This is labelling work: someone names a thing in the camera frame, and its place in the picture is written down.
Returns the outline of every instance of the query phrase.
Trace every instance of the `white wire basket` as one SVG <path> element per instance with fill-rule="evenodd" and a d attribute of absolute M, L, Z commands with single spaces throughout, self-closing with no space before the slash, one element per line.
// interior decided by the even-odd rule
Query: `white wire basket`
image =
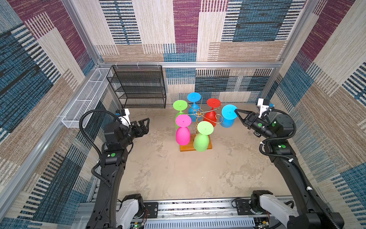
<path fill-rule="evenodd" d="M 98 68 L 90 77 L 78 97 L 62 118 L 62 123 L 67 128 L 79 128 L 81 116 L 90 110 L 95 109 L 105 88 L 108 85 L 107 75 L 112 77 L 108 68 Z M 83 127 L 85 128 L 92 114 L 85 117 Z"/>

